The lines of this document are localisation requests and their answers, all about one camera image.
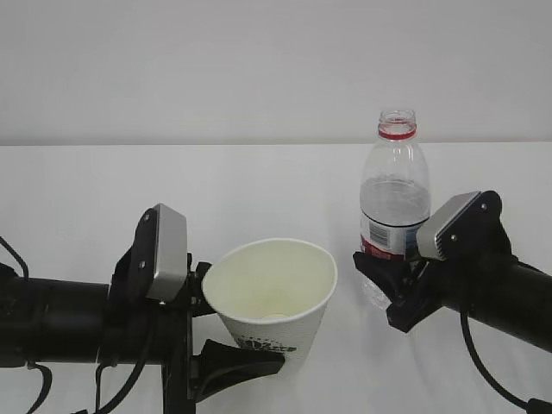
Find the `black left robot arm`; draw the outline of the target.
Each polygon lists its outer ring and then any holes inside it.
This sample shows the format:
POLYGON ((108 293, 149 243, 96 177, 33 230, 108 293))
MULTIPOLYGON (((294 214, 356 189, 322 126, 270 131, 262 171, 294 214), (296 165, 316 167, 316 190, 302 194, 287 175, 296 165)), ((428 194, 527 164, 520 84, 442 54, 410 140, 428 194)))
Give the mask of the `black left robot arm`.
POLYGON ((133 365, 112 400, 95 406, 97 413, 111 413, 146 365, 160 367, 165 413, 193 413, 197 403, 218 392, 282 369, 285 357, 267 348, 234 348, 208 339, 194 354, 192 321, 213 313, 201 291, 210 263, 200 261, 188 272, 171 303, 145 299, 126 308, 119 292, 129 263, 127 255, 119 260, 110 285, 24 278, 1 266, 1 366, 37 369, 42 376, 28 412, 37 412, 50 392, 50 362, 95 363, 97 377, 106 367, 133 365))

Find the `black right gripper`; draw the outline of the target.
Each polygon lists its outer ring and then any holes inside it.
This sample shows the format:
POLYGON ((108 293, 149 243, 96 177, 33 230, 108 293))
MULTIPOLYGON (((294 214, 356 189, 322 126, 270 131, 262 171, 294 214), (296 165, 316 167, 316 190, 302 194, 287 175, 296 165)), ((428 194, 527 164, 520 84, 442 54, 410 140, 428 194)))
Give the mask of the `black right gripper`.
POLYGON ((435 261, 386 260, 357 251, 355 268, 391 301, 387 322, 403 333, 442 308, 439 288, 441 265, 435 261))

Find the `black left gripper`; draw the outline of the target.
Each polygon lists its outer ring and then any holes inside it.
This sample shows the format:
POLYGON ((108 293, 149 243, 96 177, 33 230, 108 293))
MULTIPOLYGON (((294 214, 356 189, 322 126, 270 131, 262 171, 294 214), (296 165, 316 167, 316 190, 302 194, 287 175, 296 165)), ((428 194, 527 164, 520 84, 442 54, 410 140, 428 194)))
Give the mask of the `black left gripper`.
POLYGON ((170 303, 171 341, 168 359, 161 368, 163 413, 195 413, 194 400, 203 401, 243 382, 275 375, 285 365, 280 353, 234 348, 212 340, 207 340, 201 353, 193 356, 192 318, 216 311, 203 289, 211 264, 199 261, 193 270, 192 262, 192 253, 188 253, 185 283, 170 303), (192 357, 193 392, 188 367, 192 357))

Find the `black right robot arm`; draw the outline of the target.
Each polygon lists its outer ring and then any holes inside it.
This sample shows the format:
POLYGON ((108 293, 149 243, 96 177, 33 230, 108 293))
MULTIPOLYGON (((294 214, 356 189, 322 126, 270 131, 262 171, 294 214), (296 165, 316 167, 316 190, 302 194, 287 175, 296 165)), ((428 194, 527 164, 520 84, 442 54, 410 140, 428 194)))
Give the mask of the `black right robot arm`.
POLYGON ((353 262, 389 298, 387 322, 403 333, 448 308, 551 350, 551 277, 513 254, 502 225, 479 252, 458 260, 395 261, 355 252, 353 262))

